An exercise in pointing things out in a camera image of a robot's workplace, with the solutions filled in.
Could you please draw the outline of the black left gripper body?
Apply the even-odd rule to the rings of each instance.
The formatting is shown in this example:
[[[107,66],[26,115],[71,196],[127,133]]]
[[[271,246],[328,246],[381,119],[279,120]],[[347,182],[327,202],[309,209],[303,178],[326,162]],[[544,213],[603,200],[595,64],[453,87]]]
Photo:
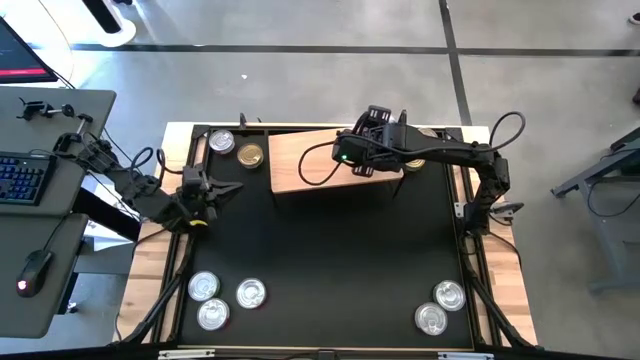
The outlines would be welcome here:
[[[183,167],[180,198],[193,219],[210,219],[205,202],[208,189],[208,182],[201,167]]]

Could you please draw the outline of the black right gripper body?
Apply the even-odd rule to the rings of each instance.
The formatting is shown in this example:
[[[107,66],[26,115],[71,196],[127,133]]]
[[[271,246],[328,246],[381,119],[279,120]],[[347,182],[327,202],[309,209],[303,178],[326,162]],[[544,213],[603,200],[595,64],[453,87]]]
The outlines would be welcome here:
[[[367,165],[378,172],[399,172],[403,168],[399,152],[406,149],[406,126],[398,123],[360,123],[352,129],[358,148],[352,168]]]

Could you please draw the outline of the red label seafood can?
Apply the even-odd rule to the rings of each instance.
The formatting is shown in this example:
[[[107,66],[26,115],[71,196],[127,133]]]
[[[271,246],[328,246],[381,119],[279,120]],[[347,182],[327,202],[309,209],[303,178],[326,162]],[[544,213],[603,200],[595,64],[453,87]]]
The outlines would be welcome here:
[[[206,331],[216,331],[225,326],[230,317],[228,304],[219,298],[202,303],[197,312],[197,322]]]
[[[421,304],[414,313],[416,327],[429,336],[441,335],[448,326],[445,310],[434,302]]]
[[[216,130],[209,135],[208,144],[215,153],[225,155],[234,149],[235,138],[228,130]]]
[[[259,308],[267,298],[264,283],[257,278],[246,278],[236,289],[236,301],[244,309]]]

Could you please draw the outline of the green label silver lid can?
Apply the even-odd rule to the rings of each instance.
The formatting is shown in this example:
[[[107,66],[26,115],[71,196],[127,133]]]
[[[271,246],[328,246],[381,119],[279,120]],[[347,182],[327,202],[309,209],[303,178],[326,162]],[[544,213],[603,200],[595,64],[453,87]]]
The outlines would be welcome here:
[[[195,273],[188,282],[189,296],[197,302],[204,302],[214,297],[220,289],[219,278],[210,271]]]
[[[444,310],[455,312],[466,304],[466,295],[462,286],[452,280],[443,280],[433,288],[433,298]]]

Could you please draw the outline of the wooden shelf with black legs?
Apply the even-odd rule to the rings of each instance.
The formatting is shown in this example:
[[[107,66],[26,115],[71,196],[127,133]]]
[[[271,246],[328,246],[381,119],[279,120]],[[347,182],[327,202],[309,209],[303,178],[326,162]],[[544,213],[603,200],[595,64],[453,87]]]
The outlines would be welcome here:
[[[352,166],[331,158],[339,129],[271,135],[268,138],[272,203],[281,212],[346,211],[391,199],[404,172],[352,174]]]

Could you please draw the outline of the white paper sheet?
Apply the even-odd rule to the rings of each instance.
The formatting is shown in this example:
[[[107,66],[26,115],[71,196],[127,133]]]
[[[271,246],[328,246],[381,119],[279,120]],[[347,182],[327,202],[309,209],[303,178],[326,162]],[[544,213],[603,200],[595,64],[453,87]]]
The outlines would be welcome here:
[[[108,248],[132,243],[131,240],[126,239],[115,231],[98,224],[93,220],[88,221],[83,237],[92,246],[94,251],[102,251]]]

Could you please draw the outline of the grey desk top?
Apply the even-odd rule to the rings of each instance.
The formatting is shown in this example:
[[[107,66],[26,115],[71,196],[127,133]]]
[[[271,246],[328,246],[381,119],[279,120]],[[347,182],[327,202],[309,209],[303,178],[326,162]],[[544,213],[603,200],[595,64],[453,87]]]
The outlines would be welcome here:
[[[78,129],[100,136],[115,98],[116,94],[110,90],[0,86],[0,151],[49,153],[59,136]],[[79,119],[62,114],[50,118],[36,116],[26,121],[20,116],[23,104],[29,101],[44,101],[56,109],[69,104],[77,114],[87,114],[93,121],[82,124]],[[38,205],[0,204],[0,215],[62,215],[72,208],[84,175],[84,170],[75,163],[58,160]]]
[[[41,338],[57,313],[88,217],[0,217],[0,337]],[[17,293],[27,256],[41,248],[53,253],[41,290]]]

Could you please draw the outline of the black table mat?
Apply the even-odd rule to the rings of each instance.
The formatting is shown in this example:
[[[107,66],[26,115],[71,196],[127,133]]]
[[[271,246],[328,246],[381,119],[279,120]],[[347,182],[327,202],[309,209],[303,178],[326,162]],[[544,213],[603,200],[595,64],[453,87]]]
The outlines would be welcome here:
[[[183,345],[322,348],[468,348],[466,310],[449,315],[439,336],[416,327],[415,310],[443,280],[462,278],[449,177],[430,163],[396,186],[391,199],[346,211],[281,212],[272,203],[267,165],[243,167],[234,154],[212,154],[208,173],[240,182],[193,249],[195,271],[220,280],[226,325],[206,331],[199,303],[186,299]],[[261,280],[265,302],[244,309],[236,289]]]

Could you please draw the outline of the black backlit keyboard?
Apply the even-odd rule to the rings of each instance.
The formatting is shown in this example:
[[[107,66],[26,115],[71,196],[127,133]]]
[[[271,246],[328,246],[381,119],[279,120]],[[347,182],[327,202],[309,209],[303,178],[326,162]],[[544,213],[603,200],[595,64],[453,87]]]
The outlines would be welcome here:
[[[0,204],[38,206],[56,162],[53,155],[0,151]]]

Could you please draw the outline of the white round stand base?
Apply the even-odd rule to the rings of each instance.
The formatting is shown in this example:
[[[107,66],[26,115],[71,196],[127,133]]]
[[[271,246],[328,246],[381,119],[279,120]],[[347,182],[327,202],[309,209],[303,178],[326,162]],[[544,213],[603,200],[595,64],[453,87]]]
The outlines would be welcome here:
[[[115,47],[119,47],[129,43],[136,35],[136,26],[131,20],[126,19],[122,15],[120,10],[115,6],[116,3],[125,3],[125,0],[105,0],[105,1],[110,5],[110,7],[113,10],[113,13],[116,15],[117,19],[119,20],[121,25],[121,30],[115,34],[105,33],[100,28],[100,26],[98,25],[94,17],[88,11],[91,16],[91,24],[92,24],[92,27],[94,28],[94,33],[95,33],[95,36],[97,37],[98,43],[108,48],[115,48]]]

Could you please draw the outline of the black computer mouse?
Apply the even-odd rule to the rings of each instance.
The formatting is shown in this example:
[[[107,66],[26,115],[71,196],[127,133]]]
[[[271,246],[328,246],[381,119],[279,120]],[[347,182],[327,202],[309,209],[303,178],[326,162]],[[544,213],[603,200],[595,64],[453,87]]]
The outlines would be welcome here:
[[[31,298],[40,292],[53,257],[52,251],[44,249],[35,250],[26,257],[16,278],[16,291],[20,297]]]

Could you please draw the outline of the black stand pole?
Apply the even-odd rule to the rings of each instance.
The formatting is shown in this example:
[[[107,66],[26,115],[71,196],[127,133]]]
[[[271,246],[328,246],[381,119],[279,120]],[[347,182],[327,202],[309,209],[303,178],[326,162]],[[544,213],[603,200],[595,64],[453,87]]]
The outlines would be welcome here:
[[[105,33],[115,34],[121,30],[119,20],[105,0],[82,0],[82,3]]]

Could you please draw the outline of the grey metal table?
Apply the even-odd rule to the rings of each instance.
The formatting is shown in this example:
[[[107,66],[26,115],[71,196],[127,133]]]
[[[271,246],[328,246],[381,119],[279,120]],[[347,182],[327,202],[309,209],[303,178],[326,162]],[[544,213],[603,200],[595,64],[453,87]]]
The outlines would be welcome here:
[[[577,191],[610,276],[589,285],[593,294],[640,290],[640,127],[609,146],[597,163],[551,189],[556,198]]]

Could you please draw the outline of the grey right base bracket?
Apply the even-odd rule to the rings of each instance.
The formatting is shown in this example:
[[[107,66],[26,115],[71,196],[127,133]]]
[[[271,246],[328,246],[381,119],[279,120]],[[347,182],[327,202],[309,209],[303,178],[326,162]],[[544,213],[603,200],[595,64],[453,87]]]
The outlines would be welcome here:
[[[524,204],[522,202],[497,202],[491,206],[490,214],[496,218],[512,220],[514,214],[523,207]]]

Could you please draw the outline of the silver frame bracket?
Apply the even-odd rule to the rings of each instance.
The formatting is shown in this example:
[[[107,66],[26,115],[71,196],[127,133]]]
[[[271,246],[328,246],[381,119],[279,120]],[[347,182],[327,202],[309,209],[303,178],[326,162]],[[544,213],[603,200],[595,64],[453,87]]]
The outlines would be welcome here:
[[[438,360],[495,360],[494,354],[481,352],[438,352]]]
[[[162,350],[158,353],[157,360],[198,360],[214,358],[216,352],[208,349],[174,349]]]

